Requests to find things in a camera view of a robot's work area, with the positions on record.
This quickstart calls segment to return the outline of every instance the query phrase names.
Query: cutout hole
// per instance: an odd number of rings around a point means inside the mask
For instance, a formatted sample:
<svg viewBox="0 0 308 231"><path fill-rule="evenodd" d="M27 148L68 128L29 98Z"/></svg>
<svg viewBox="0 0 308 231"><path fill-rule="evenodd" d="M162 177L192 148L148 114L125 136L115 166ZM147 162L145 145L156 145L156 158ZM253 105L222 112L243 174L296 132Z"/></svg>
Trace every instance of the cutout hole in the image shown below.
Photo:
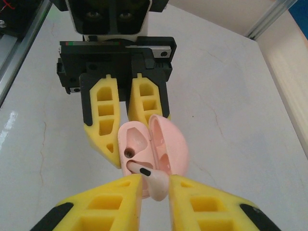
<svg viewBox="0 0 308 231"><path fill-rule="evenodd" d="M118 210L122 200L123 197L118 195L99 195L91 201L88 209Z"/></svg>
<svg viewBox="0 0 308 231"><path fill-rule="evenodd" d="M101 120L100 121L100 136L111 134L113 126L114 126L113 119Z"/></svg>
<svg viewBox="0 0 308 231"><path fill-rule="evenodd" d="M153 87L148 83L140 84L140 96L154 95Z"/></svg>
<svg viewBox="0 0 308 231"><path fill-rule="evenodd" d="M171 167L167 154L163 154L163 156L159 159L159 167L160 170L164 171L168 175L171 175Z"/></svg>
<svg viewBox="0 0 308 231"><path fill-rule="evenodd" d="M199 220L201 231L238 231L234 228L232 220Z"/></svg>
<svg viewBox="0 0 308 231"><path fill-rule="evenodd" d="M110 231L114 217L83 216L73 231Z"/></svg>
<svg viewBox="0 0 308 231"><path fill-rule="evenodd" d="M134 157L134 155L135 155L135 151L132 149L132 148L126 148L125 150L124 150L124 156L126 157L126 158L133 158Z"/></svg>
<svg viewBox="0 0 308 231"><path fill-rule="evenodd" d="M181 186L183 187L183 188L192 188L192 186L190 185L190 184L188 184L188 183L186 183L186 182L181 182Z"/></svg>
<svg viewBox="0 0 308 231"><path fill-rule="evenodd" d="M130 186L130 181L125 181L125 182L119 184L119 186L120 187L128 187L128 186Z"/></svg>
<svg viewBox="0 0 308 231"><path fill-rule="evenodd" d="M112 92L110 87L103 87L97 92L97 101L112 100Z"/></svg>
<svg viewBox="0 0 308 231"><path fill-rule="evenodd" d="M223 203L215 197L192 196L191 204L195 212L226 211L226 208Z"/></svg>
<svg viewBox="0 0 308 231"><path fill-rule="evenodd" d="M156 100L144 100L142 102L144 111L156 110Z"/></svg>
<svg viewBox="0 0 308 231"><path fill-rule="evenodd" d="M112 143L107 145L108 150L113 153L114 152L114 145Z"/></svg>
<svg viewBox="0 0 308 231"><path fill-rule="evenodd" d="M98 106L98 116L110 116L114 115L113 105L99 105Z"/></svg>

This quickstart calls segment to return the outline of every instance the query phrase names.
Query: earbud case lid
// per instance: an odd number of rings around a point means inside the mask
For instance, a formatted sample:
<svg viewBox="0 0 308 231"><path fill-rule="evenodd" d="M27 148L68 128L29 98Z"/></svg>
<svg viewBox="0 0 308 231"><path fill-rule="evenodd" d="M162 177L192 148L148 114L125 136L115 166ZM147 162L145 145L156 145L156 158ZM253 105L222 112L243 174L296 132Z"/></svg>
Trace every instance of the earbud case lid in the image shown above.
<svg viewBox="0 0 308 231"><path fill-rule="evenodd" d="M121 167L124 176L132 174L127 162L134 161L145 167L159 169L168 175L185 175L188 169L188 146L181 131L168 119L152 115L149 129L141 122L123 124L118 132ZM142 182L144 198L148 186Z"/></svg>

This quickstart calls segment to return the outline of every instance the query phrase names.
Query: white table surface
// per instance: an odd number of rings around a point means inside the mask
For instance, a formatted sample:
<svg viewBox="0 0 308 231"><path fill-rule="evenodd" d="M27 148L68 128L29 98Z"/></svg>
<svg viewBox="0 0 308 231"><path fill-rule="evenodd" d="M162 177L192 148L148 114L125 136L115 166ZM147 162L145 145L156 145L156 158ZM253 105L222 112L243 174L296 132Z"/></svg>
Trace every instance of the white table surface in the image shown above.
<svg viewBox="0 0 308 231"><path fill-rule="evenodd" d="M178 44L167 86L187 176L252 200L283 231L307 230L308 160L258 44L172 6L149 22ZM29 230L60 200L122 176L90 148L80 94L60 84L60 40L81 36L52 7L0 110L1 231ZM143 201L140 230L170 230L167 199Z"/></svg>

